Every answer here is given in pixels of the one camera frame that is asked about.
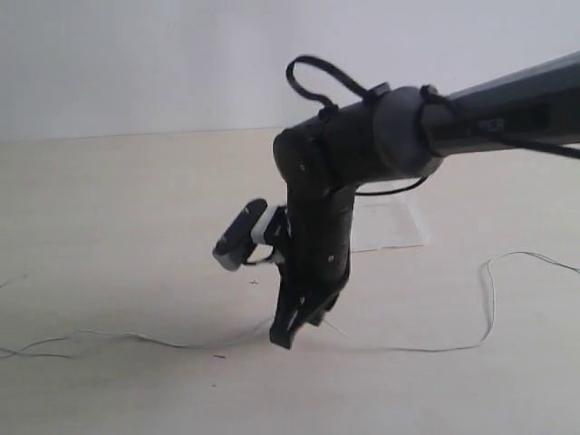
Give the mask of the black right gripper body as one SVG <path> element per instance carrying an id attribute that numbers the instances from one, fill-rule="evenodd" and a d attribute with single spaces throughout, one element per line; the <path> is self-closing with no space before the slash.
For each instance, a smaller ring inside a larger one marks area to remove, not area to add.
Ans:
<path id="1" fill-rule="evenodd" d="M 275 164 L 286 183 L 289 265 L 311 290 L 341 290 L 350 274 L 354 190 L 332 173 L 324 144 L 306 127 L 279 133 Z"/>

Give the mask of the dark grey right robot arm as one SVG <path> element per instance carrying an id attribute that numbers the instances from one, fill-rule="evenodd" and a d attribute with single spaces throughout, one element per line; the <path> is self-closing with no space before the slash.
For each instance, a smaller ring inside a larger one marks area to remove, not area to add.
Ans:
<path id="1" fill-rule="evenodd" d="M 321 323 L 349 279 L 361 186 L 400 179 L 420 185 L 454 154 L 521 149 L 579 155 L 577 53 L 449 95 L 430 85 L 366 89 L 320 58 L 301 55 L 298 62 L 329 73 L 358 100 L 339 107 L 300 88 L 292 68 L 285 71 L 299 95 L 322 108 L 273 143 L 287 197 L 269 338 L 284 348 L 303 325 Z"/>

